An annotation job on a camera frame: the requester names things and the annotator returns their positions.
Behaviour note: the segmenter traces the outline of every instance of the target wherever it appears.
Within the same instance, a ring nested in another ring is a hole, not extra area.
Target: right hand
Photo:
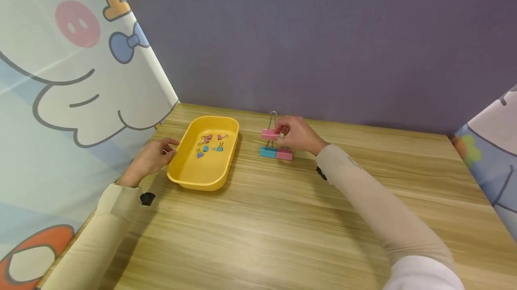
[[[276,144],[296,150],[307,151],[314,155],[329,145],[302,119],[302,117],[285,116],[276,122],[276,133],[283,133],[284,138],[277,138]]]

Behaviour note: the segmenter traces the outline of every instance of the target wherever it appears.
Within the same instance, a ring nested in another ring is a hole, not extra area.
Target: plastic tray
[[[200,143],[202,136],[212,134],[208,144]],[[217,140],[217,135],[228,137]],[[221,188],[228,178],[229,167],[237,145],[239,123],[231,117],[201,116],[193,120],[187,128],[176,156],[167,167],[167,177],[181,187],[196,190],[215,191]],[[223,142],[223,150],[203,152],[205,145],[216,148]],[[196,149],[204,154],[197,157]]]

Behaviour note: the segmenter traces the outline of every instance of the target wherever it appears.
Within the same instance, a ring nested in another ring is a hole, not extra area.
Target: wood grain tabletop
[[[101,289],[382,289],[380,243],[312,154],[259,157],[268,114],[178,104],[153,139],[181,139],[196,117],[238,120],[227,184],[181,188],[165,171],[142,182],[156,194],[120,246]],[[416,212],[449,246],[468,290],[514,290],[517,245],[446,136],[307,120],[329,143]]]

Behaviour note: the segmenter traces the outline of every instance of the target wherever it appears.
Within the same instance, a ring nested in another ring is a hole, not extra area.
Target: beige sleeve
[[[328,145],[316,161],[380,239],[391,265],[404,256],[421,255],[454,271],[452,254],[438,235],[345,151]]]
[[[96,290],[140,208],[141,188],[109,185],[95,215],[41,290]]]

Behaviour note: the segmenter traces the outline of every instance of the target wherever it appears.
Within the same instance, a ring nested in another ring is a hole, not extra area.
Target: hand
[[[320,154],[329,145],[302,119],[302,117],[285,116],[276,122],[276,133],[283,133],[285,138],[277,138],[278,146]]]
[[[173,150],[169,144],[179,145],[180,143],[168,137],[147,143],[117,184],[136,188],[144,177],[160,171],[176,155],[176,150]]]

